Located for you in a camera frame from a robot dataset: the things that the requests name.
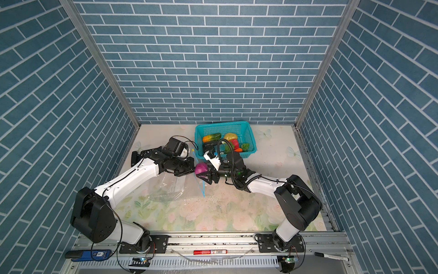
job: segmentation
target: metal corner post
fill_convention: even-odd
[[[97,47],[97,44],[94,41],[90,30],[85,24],[82,16],[79,14],[76,5],[73,3],[73,0],[60,0],[60,3],[67,13],[68,17],[70,18],[71,22],[73,23],[74,27],[78,31],[79,35],[81,36],[82,40],[84,41],[85,45],[87,46],[88,50],[90,51],[91,55],[93,56],[94,60],[96,61],[97,65],[99,66],[100,70],[102,71],[103,75],[107,79],[109,85],[113,89],[114,94],[116,94],[117,98],[119,98],[120,103],[122,104],[135,128],[139,129],[140,121],[137,119],[137,116],[129,105],[129,102],[123,94],[119,83],[114,77],[110,67],[106,63],[105,58],[100,52],[99,47]]]
[[[339,44],[341,43],[342,37],[347,30],[348,24],[353,17],[354,12],[356,11],[357,6],[359,5],[360,0],[350,0],[345,8],[345,11],[341,17],[341,21],[339,22],[339,26],[336,28],[335,34],[333,35],[333,39],[327,49],[327,53],[324,56],[324,59],[321,62],[321,66],[319,68],[318,74],[313,81],[312,86],[310,87],[309,94],[307,95],[303,107],[301,108],[300,113],[298,114],[297,121],[295,122],[295,127],[299,128],[304,121],[304,117],[306,117],[307,112],[309,111],[310,105],[312,104],[313,99],[318,92],[318,88],[322,83],[325,73],[329,68],[329,65],[333,59],[333,56],[338,49]]]

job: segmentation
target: purple onion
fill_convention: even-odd
[[[208,166],[207,166],[206,163],[199,163],[194,168],[194,173],[195,174],[204,173],[204,172],[207,172],[207,171],[208,171]]]

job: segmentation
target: toy vegetable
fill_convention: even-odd
[[[225,136],[223,137],[226,140],[233,140],[233,139],[237,139],[237,134],[235,133],[227,133],[225,134]]]
[[[233,150],[234,150],[234,145],[233,145],[233,143],[230,142],[230,145],[231,145],[231,147],[232,147]],[[230,152],[231,152],[230,147],[229,147],[228,145],[225,145],[225,154],[228,154],[228,153],[230,153]]]
[[[213,134],[210,134],[210,135],[204,136],[204,138],[202,138],[202,141],[203,141],[204,143],[206,143],[206,142],[210,142],[210,141],[217,141],[217,140],[219,140],[221,137],[222,137],[222,134],[220,134],[220,133],[213,133]]]
[[[234,151],[236,151],[236,149],[239,148],[239,142],[237,139],[231,139],[230,143],[232,143],[234,145]]]
[[[240,145],[240,148],[244,151],[247,152],[249,150],[249,144],[248,143],[244,143]]]

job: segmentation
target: red pepper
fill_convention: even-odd
[[[236,149],[239,148],[239,142],[237,139],[231,139],[231,140],[229,140],[229,142],[234,145],[234,151],[236,151]]]

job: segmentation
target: brick wall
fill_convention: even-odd
[[[293,123],[347,0],[75,1],[142,123]]]
[[[59,271],[133,125],[57,0],[0,1],[0,273]]]
[[[364,273],[438,273],[438,2],[362,0],[303,123]]]

